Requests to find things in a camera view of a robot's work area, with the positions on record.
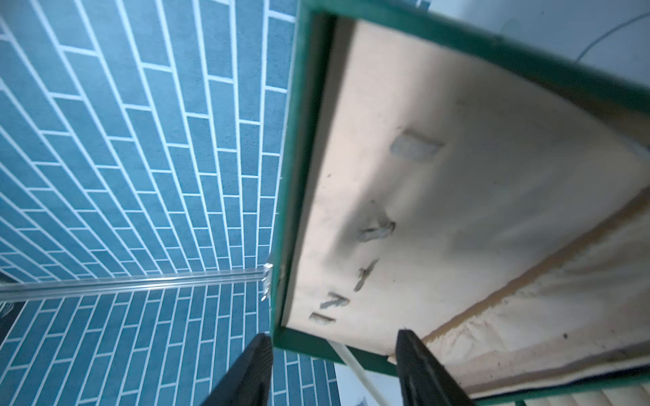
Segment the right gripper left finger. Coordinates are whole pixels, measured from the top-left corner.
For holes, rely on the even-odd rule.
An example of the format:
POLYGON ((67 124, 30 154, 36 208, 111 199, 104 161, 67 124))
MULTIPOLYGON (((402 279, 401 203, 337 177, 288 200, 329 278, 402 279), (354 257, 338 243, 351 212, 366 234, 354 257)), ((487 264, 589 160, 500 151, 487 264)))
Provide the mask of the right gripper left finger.
POLYGON ((201 406, 264 406, 271 392, 272 339, 259 333, 210 392, 201 406))

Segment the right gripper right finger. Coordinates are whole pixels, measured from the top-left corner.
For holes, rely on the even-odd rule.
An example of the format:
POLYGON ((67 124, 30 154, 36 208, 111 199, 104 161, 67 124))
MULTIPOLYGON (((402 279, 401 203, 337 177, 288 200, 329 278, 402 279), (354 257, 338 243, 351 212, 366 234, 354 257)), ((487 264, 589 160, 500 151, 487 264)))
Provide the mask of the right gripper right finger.
POLYGON ((475 405, 413 331, 399 330, 395 358, 404 405, 475 405))

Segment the green jewelry box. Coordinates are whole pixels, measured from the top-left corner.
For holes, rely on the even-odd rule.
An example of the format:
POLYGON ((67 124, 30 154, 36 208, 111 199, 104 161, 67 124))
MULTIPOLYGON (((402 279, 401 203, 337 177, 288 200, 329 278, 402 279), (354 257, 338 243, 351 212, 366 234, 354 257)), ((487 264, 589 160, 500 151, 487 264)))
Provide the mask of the green jewelry box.
POLYGON ((649 383, 649 78, 401 1, 302 1, 274 344, 480 404, 649 383))

